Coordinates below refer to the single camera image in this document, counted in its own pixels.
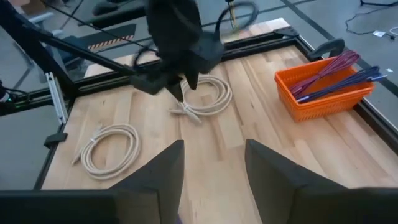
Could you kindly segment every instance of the wooden table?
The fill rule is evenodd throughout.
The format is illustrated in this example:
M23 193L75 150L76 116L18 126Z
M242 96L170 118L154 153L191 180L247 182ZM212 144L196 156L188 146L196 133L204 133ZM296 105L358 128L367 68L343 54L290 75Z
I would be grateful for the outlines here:
M241 37L285 27L283 19L256 24ZM144 60L153 60L148 55ZM131 64L132 56L117 59ZM172 116L173 97L162 91L150 96L124 86L76 100L51 163L43 189L106 189L131 174L176 139L185 140L185 180L180 204L184 223L260 223L244 166L245 139L253 138L289 159L347 187L398 186L398 157L355 112L295 123L280 102L275 71L307 63L294 46L221 63L211 74L229 82L233 101L219 115L193 124ZM91 66L86 76L106 72ZM215 91L206 85L188 94L205 104ZM98 182L72 157L99 124L129 123L142 139L141 154L128 172ZM112 136L94 153L98 167L114 166L124 155L127 139Z

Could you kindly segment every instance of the plastic basket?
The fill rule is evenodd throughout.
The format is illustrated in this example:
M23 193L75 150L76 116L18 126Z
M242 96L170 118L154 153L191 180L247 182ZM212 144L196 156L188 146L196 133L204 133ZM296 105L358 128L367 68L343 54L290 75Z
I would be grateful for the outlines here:
M362 98L370 94L374 89L373 83L361 83L347 86L339 91L325 95L308 103L298 103L289 91L289 87L302 80L318 74L334 58L328 58L305 65L300 65L275 73L275 81L280 100L288 109L290 115L296 122L315 119L340 111L349 110ZM303 94L313 93L338 83L342 79L356 73L353 67L340 70L334 74L327 75L313 83Z

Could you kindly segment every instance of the black clamp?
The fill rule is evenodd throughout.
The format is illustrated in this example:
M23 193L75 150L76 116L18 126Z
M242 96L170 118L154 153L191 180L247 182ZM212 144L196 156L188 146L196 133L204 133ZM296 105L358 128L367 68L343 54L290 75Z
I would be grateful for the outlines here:
M288 37L298 37L299 33L293 27L284 27L274 30L275 34L280 34Z
M44 141L44 146L47 149L51 149L51 146L54 144L58 144L60 142L65 142L67 140L68 133L57 133L57 134L52 134L50 136L47 136L47 138Z
M329 40L328 42L321 44L321 46L317 47L313 52L309 53L309 57L315 59L317 57L321 57L323 54L330 52L329 57L336 57L339 54L343 53L346 45L343 39L334 39Z

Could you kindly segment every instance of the warning stripe tape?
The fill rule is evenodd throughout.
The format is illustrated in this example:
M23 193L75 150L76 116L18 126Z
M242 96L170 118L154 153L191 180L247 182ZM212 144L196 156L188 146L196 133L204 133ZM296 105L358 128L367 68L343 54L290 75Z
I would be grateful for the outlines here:
M125 36L123 38L127 39L127 40L131 40L133 37L134 37L134 35L127 35L127 36ZM104 41L104 42L101 42L101 43L98 43L98 44L89 45L87 48L89 50L93 50L93 49L97 49L99 47L105 47L107 45L115 44L115 43L118 43L120 41L124 41L124 40L122 40L120 38L112 39L112 40Z

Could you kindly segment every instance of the gray floor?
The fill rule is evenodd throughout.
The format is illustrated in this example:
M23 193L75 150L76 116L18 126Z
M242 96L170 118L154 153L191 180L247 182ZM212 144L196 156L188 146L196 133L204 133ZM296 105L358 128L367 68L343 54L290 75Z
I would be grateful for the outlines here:
M64 10L71 12L80 0L72 0ZM217 20L219 13L226 6L223 0L197 0L203 24L212 23ZM393 0L373 0L376 2L391 2ZM352 17L356 12L366 12L375 7L360 7L359 0L255 0L262 13L256 22L267 21L283 17L289 24L294 26L300 34L314 47L327 41L325 34L319 33L313 24L302 16L304 13L308 18L316 22L329 35L344 38L349 48L359 52L365 61L370 65L379 65L383 73L388 73L389 79L398 84L396 72L389 73L387 68L398 71L398 39L396 42L388 38L378 38L373 35L353 35L345 32L344 21ZM391 27L398 26L398 7L375 12L367 16L358 17L350 25L357 31L383 30L388 31ZM90 9L81 5L76 15L85 13ZM238 11L237 15L248 13ZM56 14L55 17L45 22L47 30L59 29L67 17ZM135 40L149 37L145 18L126 22L137 24ZM214 26L207 26L206 29L214 29ZM229 23L223 25L223 29L229 29ZM78 27L77 23L71 20L63 29L65 35L77 37L95 33L89 27ZM15 47L10 45L12 39L0 29L0 78L6 86L14 86L21 78L26 67L25 61ZM100 52L108 58L116 58L132 54L137 47L128 45L118 49ZM20 85L21 90L32 91L46 87L45 83L39 81L38 71L31 72ZM398 98L389 93L383 86L377 85L375 92L369 100L377 106L392 123L398 126L398 118L395 113L398 109ZM56 115L51 106L12 114L0 118L2 134L0 141L0 189L32 189L35 180L40 172L43 161L48 150L42 146L46 136L57 130Z

